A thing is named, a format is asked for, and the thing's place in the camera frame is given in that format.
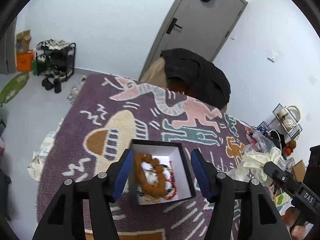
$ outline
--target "silver bolt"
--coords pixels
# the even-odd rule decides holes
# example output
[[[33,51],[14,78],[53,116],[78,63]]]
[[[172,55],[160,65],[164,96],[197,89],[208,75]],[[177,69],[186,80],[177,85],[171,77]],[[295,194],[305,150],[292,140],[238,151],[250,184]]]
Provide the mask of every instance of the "silver bolt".
[[[107,174],[105,173],[105,172],[100,172],[99,174],[98,174],[98,177],[100,178],[100,179],[103,179],[103,178],[105,178],[107,176]]]
[[[219,172],[217,174],[217,177],[220,178],[220,179],[224,179],[226,177],[226,175],[223,172]]]
[[[65,185],[70,185],[72,183],[72,179],[66,179],[65,181],[64,181],[64,184]]]
[[[251,183],[252,183],[253,185],[256,185],[256,186],[257,186],[257,185],[259,185],[260,182],[259,182],[257,179],[252,179],[252,180],[251,180]]]

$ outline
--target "wall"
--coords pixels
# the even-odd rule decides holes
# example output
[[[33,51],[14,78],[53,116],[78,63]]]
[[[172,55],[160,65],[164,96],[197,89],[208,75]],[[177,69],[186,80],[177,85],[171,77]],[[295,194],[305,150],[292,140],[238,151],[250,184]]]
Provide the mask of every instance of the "wall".
[[[138,79],[173,2],[31,0],[17,30],[31,29],[32,47],[46,39],[76,42],[77,68]]]
[[[271,50],[276,62],[267,60]],[[281,103],[302,110],[303,131],[292,156],[307,165],[320,144],[320,39],[291,0],[251,0],[214,60],[231,84],[227,113],[258,126]]]

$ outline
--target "door frame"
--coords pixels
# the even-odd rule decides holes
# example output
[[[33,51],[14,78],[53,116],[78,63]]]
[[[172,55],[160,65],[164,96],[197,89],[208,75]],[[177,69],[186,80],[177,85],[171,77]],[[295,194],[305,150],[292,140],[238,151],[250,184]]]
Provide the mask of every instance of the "door frame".
[[[150,52],[148,54],[148,57],[144,63],[144,66],[142,68],[142,71],[140,73],[140,77],[139,77],[139,80],[142,78],[143,74],[148,70],[150,64],[151,64],[151,61],[153,59],[153,56],[154,54],[156,53],[156,50],[163,38],[163,36],[165,35],[165,32],[166,30],[168,29],[169,27],[169,24],[171,23],[172,21],[172,18],[174,16],[174,14],[176,13],[180,3],[181,3],[182,0],[175,0],[167,14],[167,16],[165,17],[160,29],[159,29],[159,32],[155,38],[155,41],[153,42],[152,46],[151,46],[151,49],[150,49]],[[233,23],[233,25],[231,26],[228,34],[225,36],[225,38],[223,39],[223,41],[221,42],[221,44],[219,45],[216,53],[213,55],[212,57],[212,60],[214,60],[214,58],[217,56],[217,54],[219,53],[219,51],[221,50],[222,46],[224,45],[224,43],[226,42],[226,40],[228,39],[230,33],[232,32],[233,28],[235,27],[236,23],[238,22],[239,18],[241,17],[245,7],[247,6],[248,2],[246,0],[241,0],[243,3],[244,3],[244,7],[243,9],[241,10],[240,14],[238,15],[238,17],[236,18],[235,22]]]

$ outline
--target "open box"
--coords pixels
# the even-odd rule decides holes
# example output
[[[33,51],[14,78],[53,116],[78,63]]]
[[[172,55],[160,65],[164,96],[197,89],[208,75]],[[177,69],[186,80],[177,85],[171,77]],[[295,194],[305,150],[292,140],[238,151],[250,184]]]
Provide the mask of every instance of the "open box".
[[[136,179],[134,169],[132,169],[129,176],[129,191],[134,203],[139,205],[166,203],[187,200],[196,196],[187,160],[180,143],[133,139],[131,141],[130,149],[133,151],[133,154],[150,153],[152,158],[157,158],[159,160],[160,164],[170,166],[171,161],[175,186],[177,188],[176,195],[170,200],[165,200],[164,198],[155,200],[141,196],[141,194],[139,194],[141,188]],[[149,168],[149,164],[146,163],[143,163],[142,166],[145,169]],[[170,174],[166,169],[164,169],[164,174],[169,178]]]

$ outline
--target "brown bangle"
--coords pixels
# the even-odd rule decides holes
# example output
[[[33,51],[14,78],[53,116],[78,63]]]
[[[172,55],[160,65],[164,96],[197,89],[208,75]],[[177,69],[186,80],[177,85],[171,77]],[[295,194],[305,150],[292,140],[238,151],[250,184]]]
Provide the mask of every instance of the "brown bangle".
[[[150,163],[156,170],[158,182],[154,182],[153,185],[147,182],[146,175],[141,167],[141,163],[143,162]],[[165,189],[166,177],[163,174],[163,166],[159,164],[158,159],[153,159],[150,153],[146,155],[143,153],[134,154],[134,171],[144,194],[154,198],[164,197],[168,194],[168,191]]]

